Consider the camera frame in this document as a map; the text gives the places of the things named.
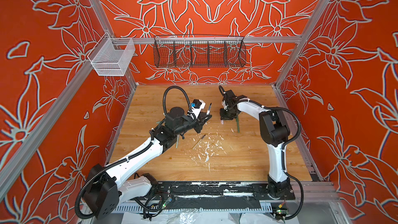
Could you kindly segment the green pen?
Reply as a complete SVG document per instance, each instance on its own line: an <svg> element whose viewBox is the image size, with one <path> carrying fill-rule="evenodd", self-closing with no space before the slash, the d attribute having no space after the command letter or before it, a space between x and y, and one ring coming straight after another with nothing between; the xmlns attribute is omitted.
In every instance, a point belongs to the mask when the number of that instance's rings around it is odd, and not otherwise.
<svg viewBox="0 0 398 224"><path fill-rule="evenodd" d="M179 145L179 139L180 139L180 136L178 135L177 139L176 139L176 149L178 148L178 145Z"/></svg>
<svg viewBox="0 0 398 224"><path fill-rule="evenodd" d="M237 125L237 132L240 133L240 124L239 124L239 117L236 116L236 125Z"/></svg>

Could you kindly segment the pink pen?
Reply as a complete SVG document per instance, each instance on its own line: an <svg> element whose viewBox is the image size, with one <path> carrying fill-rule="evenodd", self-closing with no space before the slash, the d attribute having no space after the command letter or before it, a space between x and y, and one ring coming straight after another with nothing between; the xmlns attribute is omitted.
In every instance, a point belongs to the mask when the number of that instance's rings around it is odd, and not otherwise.
<svg viewBox="0 0 398 224"><path fill-rule="evenodd" d="M211 106L212 106L212 103L209 104L208 110L207 110L207 112L206 112L206 115L207 115L207 116L211 115L211 114L210 114Z"/></svg>

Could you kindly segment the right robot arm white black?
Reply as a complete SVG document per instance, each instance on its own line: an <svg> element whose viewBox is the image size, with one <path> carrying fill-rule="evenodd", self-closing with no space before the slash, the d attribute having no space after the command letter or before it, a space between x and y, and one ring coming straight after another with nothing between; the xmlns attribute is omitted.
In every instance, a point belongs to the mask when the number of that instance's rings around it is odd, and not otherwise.
<svg viewBox="0 0 398 224"><path fill-rule="evenodd" d="M300 213L304 204L304 188L300 180L287 171L286 147L302 133L302 125L297 116L287 108L262 105L245 95L237 96L232 90L219 86L223 97L220 109L221 120L237 119L240 113L248 114L259 121L260 135L267 145L269 172L267 175L267 194L272 199L280 199L292 190L291 180L298 183L301 199L297 210L289 215L281 210L274 210L272 217L285 222Z"/></svg>

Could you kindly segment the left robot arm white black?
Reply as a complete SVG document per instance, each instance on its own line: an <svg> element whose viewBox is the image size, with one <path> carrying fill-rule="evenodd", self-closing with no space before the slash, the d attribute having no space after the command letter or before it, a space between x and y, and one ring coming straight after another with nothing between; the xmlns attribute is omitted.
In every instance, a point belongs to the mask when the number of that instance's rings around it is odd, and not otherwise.
<svg viewBox="0 0 398 224"><path fill-rule="evenodd" d="M181 107L167 109L166 98L172 89L183 93L187 110ZM149 138L141 146L111 164L104 167L97 164L90 170L75 200L74 211L78 218L102 219L119 203L147 196L155 189L156 180L150 174L134 180L129 178L149 161L165 153L188 131L200 133L212 118L211 108L204 101L191 101L179 86L170 86L164 91L162 107L164 118L149 131Z"/></svg>

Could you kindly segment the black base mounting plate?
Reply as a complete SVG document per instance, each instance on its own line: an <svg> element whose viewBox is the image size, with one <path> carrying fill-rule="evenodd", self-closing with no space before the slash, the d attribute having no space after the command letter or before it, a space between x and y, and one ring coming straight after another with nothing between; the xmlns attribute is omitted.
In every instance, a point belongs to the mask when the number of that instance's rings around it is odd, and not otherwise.
<svg viewBox="0 0 398 224"><path fill-rule="evenodd" d="M130 200L137 197L151 197L156 193L172 197L253 197L255 200L295 200L291 186L277 191L266 182L244 181L160 181L157 184L143 183L136 186L132 181L126 184L124 196Z"/></svg>

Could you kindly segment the clear plastic bin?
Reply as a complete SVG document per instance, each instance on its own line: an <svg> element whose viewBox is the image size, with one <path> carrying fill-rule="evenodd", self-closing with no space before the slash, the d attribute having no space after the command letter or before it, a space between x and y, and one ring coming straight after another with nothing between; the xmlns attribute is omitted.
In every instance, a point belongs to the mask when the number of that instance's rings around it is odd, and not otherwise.
<svg viewBox="0 0 398 224"><path fill-rule="evenodd" d="M135 54L132 38L111 38L105 33L88 54L99 76L124 76Z"/></svg>

